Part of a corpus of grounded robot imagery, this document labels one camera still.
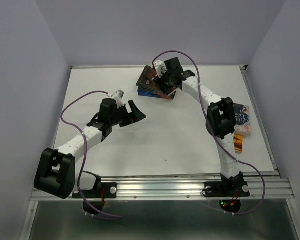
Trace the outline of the A Tale of Two Cities book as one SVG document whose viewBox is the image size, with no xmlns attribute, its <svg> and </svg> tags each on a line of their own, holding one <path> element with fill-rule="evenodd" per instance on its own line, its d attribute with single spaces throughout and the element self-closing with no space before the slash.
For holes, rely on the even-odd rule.
<svg viewBox="0 0 300 240">
<path fill-rule="evenodd" d="M 172 94 L 170 94 L 170 95 L 166 95 L 166 94 L 163 94 L 163 93 L 158 93 L 157 95 L 158 95 L 158 97 L 159 98 L 161 98 L 161 99 L 165 99 L 165 100 L 174 100 L 175 99 L 175 97 L 176 97 L 176 91 L 175 92 L 173 92 Z"/>
</svg>

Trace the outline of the Three Days to See book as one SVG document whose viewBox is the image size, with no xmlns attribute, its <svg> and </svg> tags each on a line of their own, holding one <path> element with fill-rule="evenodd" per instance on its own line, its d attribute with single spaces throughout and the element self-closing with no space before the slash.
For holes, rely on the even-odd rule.
<svg viewBox="0 0 300 240">
<path fill-rule="evenodd" d="M 157 77 L 157 72 L 149 65 L 146 65 L 136 82 L 138 91 L 153 91 L 159 92 L 160 89 L 155 84 L 154 80 Z"/>
</svg>

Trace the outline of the floral white Little Women book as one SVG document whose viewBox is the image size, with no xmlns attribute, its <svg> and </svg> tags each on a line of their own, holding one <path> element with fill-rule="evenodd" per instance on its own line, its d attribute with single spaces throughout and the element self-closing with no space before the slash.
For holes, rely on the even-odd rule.
<svg viewBox="0 0 300 240">
<path fill-rule="evenodd" d="M 247 105 L 234 103 L 236 125 L 234 133 L 244 137 L 251 135 L 250 108 Z"/>
</svg>

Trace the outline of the brown orange Leonard Tulane book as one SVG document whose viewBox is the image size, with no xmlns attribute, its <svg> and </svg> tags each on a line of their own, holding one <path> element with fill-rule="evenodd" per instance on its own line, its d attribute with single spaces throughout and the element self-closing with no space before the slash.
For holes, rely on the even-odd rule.
<svg viewBox="0 0 300 240">
<path fill-rule="evenodd" d="M 163 75 L 161 77 L 157 76 L 154 79 L 154 83 L 156 84 L 158 89 L 166 96 L 172 95 L 177 90 L 177 86 L 171 85 L 169 83 L 169 78 L 166 75 Z"/>
</svg>

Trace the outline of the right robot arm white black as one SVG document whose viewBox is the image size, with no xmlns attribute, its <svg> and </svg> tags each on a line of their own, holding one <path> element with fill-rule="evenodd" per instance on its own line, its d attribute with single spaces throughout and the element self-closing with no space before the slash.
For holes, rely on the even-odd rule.
<svg viewBox="0 0 300 240">
<path fill-rule="evenodd" d="M 153 63 L 159 84 L 164 88 L 177 87 L 200 103 L 206 128 L 214 138 L 220 160 L 220 189 L 225 195 L 232 195 L 243 181 L 243 174 L 235 157 L 234 132 L 236 125 L 233 100 L 221 97 L 201 83 L 200 71 L 184 70 L 177 57 Z"/>
</svg>

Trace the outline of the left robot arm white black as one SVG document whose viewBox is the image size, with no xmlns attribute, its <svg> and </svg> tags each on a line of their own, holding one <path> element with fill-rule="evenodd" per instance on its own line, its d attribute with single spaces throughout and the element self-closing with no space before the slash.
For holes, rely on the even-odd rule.
<svg viewBox="0 0 300 240">
<path fill-rule="evenodd" d="M 128 101 L 131 112 L 125 104 L 113 98 L 102 100 L 99 112 L 83 129 L 82 133 L 57 149 L 46 148 L 40 157 L 34 178 L 34 188 L 60 199 L 66 199 L 78 190 L 76 163 L 85 152 L 102 143 L 113 127 L 126 127 L 146 118 L 133 100 Z"/>
</svg>

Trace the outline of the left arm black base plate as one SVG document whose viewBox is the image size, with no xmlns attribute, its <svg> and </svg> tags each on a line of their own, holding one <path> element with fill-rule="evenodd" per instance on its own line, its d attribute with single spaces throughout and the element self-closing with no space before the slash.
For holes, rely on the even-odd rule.
<svg viewBox="0 0 300 240">
<path fill-rule="evenodd" d="M 116 182 L 101 182 L 94 185 L 91 190 L 83 190 L 86 199 L 115 199 L 117 197 Z"/>
</svg>

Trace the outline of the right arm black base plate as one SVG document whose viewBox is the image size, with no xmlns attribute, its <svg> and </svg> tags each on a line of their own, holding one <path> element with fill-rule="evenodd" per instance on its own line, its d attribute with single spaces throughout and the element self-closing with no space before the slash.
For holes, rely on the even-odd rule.
<svg viewBox="0 0 300 240">
<path fill-rule="evenodd" d="M 222 181 L 205 182 L 201 193 L 207 198 L 232 198 L 232 197 L 249 197 L 247 182 L 229 185 Z"/>
</svg>

